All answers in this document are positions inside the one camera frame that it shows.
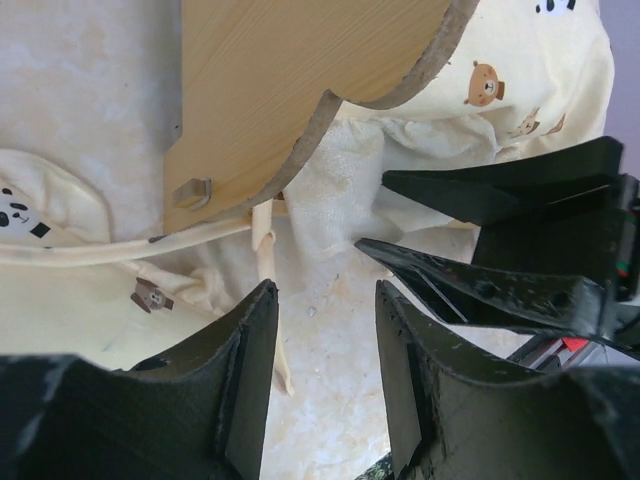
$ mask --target white cloth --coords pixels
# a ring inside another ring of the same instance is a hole
[[[284,192],[307,261],[451,220],[381,188],[385,170],[517,160],[602,134],[614,67],[598,2],[555,3],[538,13],[535,1],[482,0],[448,65],[412,100],[387,111],[343,104]]]

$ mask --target cartoon animal pattern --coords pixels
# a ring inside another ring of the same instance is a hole
[[[9,188],[2,189],[0,196],[0,232],[12,237],[31,234],[42,238],[51,230],[40,221],[38,212],[18,202]]]
[[[469,82],[469,96],[465,105],[486,107],[494,100],[504,98],[505,84],[500,81],[495,69],[487,63],[473,62],[473,73]]]
[[[564,128],[564,121],[567,118],[567,114],[565,113],[562,118],[560,119],[560,121],[558,122],[558,124],[553,127],[551,130],[549,130],[547,133],[545,133],[545,135],[553,135],[554,133],[558,133],[560,130],[562,130]]]
[[[515,130],[509,132],[511,138],[524,137],[530,133],[535,132],[540,126],[540,122],[536,120],[540,107],[534,108],[529,115],[522,121]]]
[[[173,310],[173,300],[168,299],[155,283],[144,278],[136,278],[136,289],[131,300],[147,313],[163,308]]]
[[[576,8],[576,0],[540,0],[536,5],[536,13],[560,17]]]

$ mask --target beige floor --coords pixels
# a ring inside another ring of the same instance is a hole
[[[115,240],[161,230],[162,155],[180,132],[179,0],[4,0],[0,148],[40,154],[107,200]],[[350,479],[389,448],[375,343],[375,280],[351,251],[306,270],[286,220],[276,248],[283,335],[296,395],[274,387],[265,479]],[[468,257],[470,232],[412,246]],[[235,297],[256,282],[248,236],[211,246]],[[522,338],[466,330],[498,354]]]

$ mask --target panda face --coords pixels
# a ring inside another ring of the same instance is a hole
[[[552,17],[560,17],[572,11],[576,6],[576,0],[539,0],[536,12]]]
[[[0,234],[21,237],[40,224],[40,216],[13,197],[8,188],[0,195]]]

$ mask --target panda print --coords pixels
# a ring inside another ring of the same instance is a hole
[[[2,189],[0,196],[0,233],[11,237],[22,237],[27,234],[38,238],[49,233],[47,225],[40,221],[40,216],[13,197],[8,188]]]
[[[536,12],[559,17],[575,7],[576,0],[540,0],[536,5]]]

